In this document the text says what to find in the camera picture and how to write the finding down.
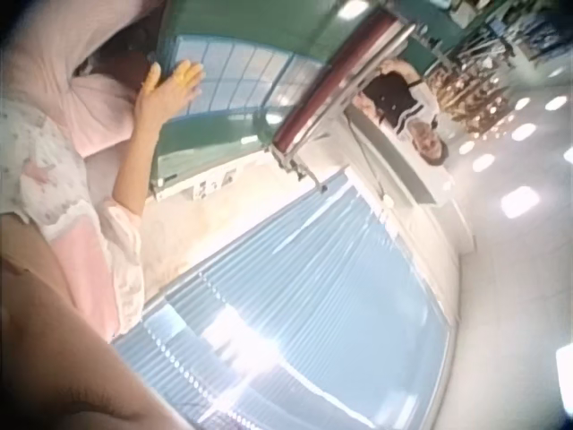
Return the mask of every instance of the woman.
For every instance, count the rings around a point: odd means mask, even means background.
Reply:
[[[110,341],[141,319],[139,218],[162,125],[198,95],[200,64],[137,98],[103,74],[74,77],[88,55],[157,1],[46,0],[3,52],[2,257],[29,271]],[[94,207],[83,158],[128,141],[112,195]]]
[[[0,105],[3,428],[190,428],[107,343],[141,319],[137,225],[162,125],[199,91],[185,61],[137,98],[76,67],[146,13],[140,0],[47,0],[6,47]],[[128,141],[94,207],[83,157]]]
[[[386,120],[402,142],[411,143],[431,166],[441,166],[448,147],[435,132],[438,100],[412,65],[382,63],[380,74],[355,97],[355,105],[376,124]]]

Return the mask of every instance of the ceiling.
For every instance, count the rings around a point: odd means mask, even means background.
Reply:
[[[459,134],[450,147],[476,251],[462,257],[458,345],[439,430],[556,428],[565,417],[555,352],[573,340],[573,165],[563,156],[573,142],[572,76],[570,58],[520,65],[506,79],[512,102],[529,104],[500,125],[499,138],[490,132],[461,155],[469,139]],[[558,96],[567,103],[546,110]],[[525,124],[535,130],[518,142],[512,135]],[[491,163],[476,172],[483,156]],[[502,199],[522,186],[539,202],[510,219]]]

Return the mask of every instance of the metal rail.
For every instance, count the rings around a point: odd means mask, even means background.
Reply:
[[[296,153],[310,140],[312,134],[328,119],[330,114],[335,112],[349,96],[358,93],[368,84],[371,77],[381,61],[395,51],[415,30],[415,25],[410,24],[401,29],[376,55],[374,55],[347,84],[347,86],[327,105],[327,107],[316,117],[312,125],[304,132],[304,135],[296,142],[292,149],[285,154],[284,165],[289,166]]]

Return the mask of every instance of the ceiling light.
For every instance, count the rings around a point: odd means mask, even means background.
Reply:
[[[523,124],[516,128],[515,132],[511,134],[511,137],[514,141],[521,142],[531,136],[536,129],[537,126],[534,124]]]
[[[557,110],[567,103],[567,96],[559,96],[545,105],[545,110]]]
[[[350,0],[338,12],[338,17],[343,20],[353,20],[368,9],[368,2],[364,0]]]
[[[256,135],[253,136],[245,136],[243,139],[241,139],[241,144],[242,145],[247,145],[249,143],[255,143],[259,140],[259,137]]]
[[[529,104],[530,101],[531,99],[529,97],[523,97],[522,99],[519,99],[516,103],[516,110],[523,109],[525,106]]]
[[[563,158],[566,159],[569,163],[573,164],[573,147],[565,151]]]
[[[270,125],[280,124],[280,122],[283,120],[283,117],[277,114],[267,114],[266,118],[267,118],[267,123],[269,123]]]
[[[475,159],[472,168],[474,169],[475,173],[483,172],[485,169],[492,165],[494,160],[495,157],[493,157],[491,154],[484,154],[483,156]]]
[[[509,219],[517,218],[539,202],[539,195],[528,186],[520,186],[517,190],[501,198],[501,209]]]
[[[557,69],[555,69],[553,72],[551,72],[549,74],[549,77],[554,78],[555,76],[559,76],[563,72],[565,72],[565,67],[558,67]]]
[[[471,151],[474,148],[474,146],[475,146],[474,141],[468,141],[459,147],[459,153],[461,155],[466,155],[469,151]]]
[[[288,106],[290,105],[290,99],[287,96],[280,96],[278,98],[278,104],[280,106]]]
[[[555,353],[557,359],[557,379],[565,412],[573,417],[573,343],[559,348]]]

